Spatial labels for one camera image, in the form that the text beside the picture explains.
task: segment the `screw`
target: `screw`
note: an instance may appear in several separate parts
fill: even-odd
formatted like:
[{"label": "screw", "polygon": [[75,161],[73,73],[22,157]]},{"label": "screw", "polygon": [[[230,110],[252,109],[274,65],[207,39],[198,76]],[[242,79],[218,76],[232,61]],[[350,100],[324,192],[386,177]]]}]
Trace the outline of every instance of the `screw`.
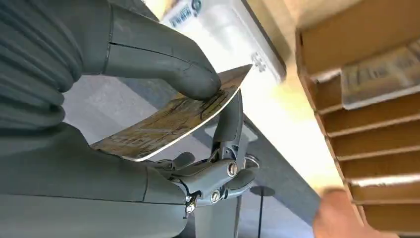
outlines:
[{"label": "screw", "polygon": [[185,209],[185,211],[187,213],[192,213],[195,209],[196,209],[196,205],[194,203],[191,203],[190,205],[187,206],[187,208]]},{"label": "screw", "polygon": [[217,202],[219,201],[219,199],[220,199],[220,192],[219,192],[219,190],[216,190],[216,191],[214,191],[214,192],[213,192],[213,194],[211,195],[211,199],[210,199],[210,201],[211,201],[212,203],[217,203]]},{"label": "screw", "polygon": [[227,175],[229,175],[229,177],[235,177],[236,173],[238,172],[238,165],[235,162],[231,162],[228,166],[227,166]]}]

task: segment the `cardboard compartment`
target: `cardboard compartment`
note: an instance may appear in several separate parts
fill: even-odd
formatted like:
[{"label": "cardboard compartment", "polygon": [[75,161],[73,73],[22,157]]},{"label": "cardboard compartment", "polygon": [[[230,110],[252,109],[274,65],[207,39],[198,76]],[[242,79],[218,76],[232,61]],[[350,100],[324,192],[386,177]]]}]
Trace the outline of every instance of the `cardboard compartment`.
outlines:
[{"label": "cardboard compartment", "polygon": [[338,160],[420,150],[420,121],[330,138]]},{"label": "cardboard compartment", "polygon": [[420,204],[420,182],[350,188],[356,204]]},{"label": "cardboard compartment", "polygon": [[364,205],[367,222],[375,229],[400,235],[420,235],[420,204]]},{"label": "cardboard compartment", "polygon": [[420,1],[364,0],[302,31],[309,76],[340,68],[420,36]]},{"label": "cardboard compartment", "polygon": [[339,161],[346,180],[413,175],[420,173],[420,151]]}]

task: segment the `gray floor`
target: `gray floor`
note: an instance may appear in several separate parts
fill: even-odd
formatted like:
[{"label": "gray floor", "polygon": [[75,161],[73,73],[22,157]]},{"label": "gray floor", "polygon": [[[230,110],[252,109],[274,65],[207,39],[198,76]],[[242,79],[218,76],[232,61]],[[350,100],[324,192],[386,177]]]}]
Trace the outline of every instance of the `gray floor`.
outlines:
[{"label": "gray floor", "polygon": [[[79,128],[89,143],[94,143],[156,112],[157,108],[145,98],[155,98],[152,100],[153,104],[162,107],[173,94],[172,89],[160,80],[84,76],[72,90],[65,93],[65,121]],[[195,136],[190,135],[153,157],[153,160],[173,159],[185,151],[192,152],[198,159],[206,158],[210,153],[209,145],[203,144],[197,138],[205,136],[200,132]],[[257,143],[252,146],[260,148]],[[263,167],[265,175],[259,175],[259,180],[269,179],[267,177],[270,174],[267,171],[268,167]],[[282,169],[285,169],[284,166],[277,170],[271,168],[272,173],[278,173]],[[274,182],[274,184],[286,186],[287,183],[293,186],[297,184],[284,180]],[[294,202],[296,201],[300,201],[298,197],[294,199]],[[259,197],[248,192],[243,196],[242,204],[239,237],[256,237],[260,208]],[[264,203],[262,237],[311,238],[313,235],[310,226],[304,220],[279,202],[277,198],[272,197],[266,199]]]}]

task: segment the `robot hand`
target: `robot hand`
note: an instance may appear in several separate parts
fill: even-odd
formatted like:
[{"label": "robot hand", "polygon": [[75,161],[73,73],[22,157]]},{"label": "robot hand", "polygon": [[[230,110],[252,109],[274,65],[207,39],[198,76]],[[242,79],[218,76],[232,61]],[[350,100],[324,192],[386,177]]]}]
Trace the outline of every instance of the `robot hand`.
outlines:
[{"label": "robot hand", "polygon": [[242,195],[255,179],[258,165],[240,168],[235,160],[215,161],[217,150],[210,158],[195,161],[194,155],[185,152],[174,161],[146,162],[164,177],[178,185],[186,194],[186,216],[198,206],[216,204],[218,201]]}]

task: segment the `cardboard divider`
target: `cardboard divider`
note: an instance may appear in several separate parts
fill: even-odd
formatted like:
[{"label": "cardboard divider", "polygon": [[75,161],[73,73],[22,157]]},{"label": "cardboard divider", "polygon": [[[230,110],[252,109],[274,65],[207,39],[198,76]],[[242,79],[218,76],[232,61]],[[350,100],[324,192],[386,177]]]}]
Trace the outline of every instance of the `cardboard divider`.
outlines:
[{"label": "cardboard divider", "polygon": [[338,160],[359,159],[418,151],[419,131],[417,120],[330,138],[330,142]]}]

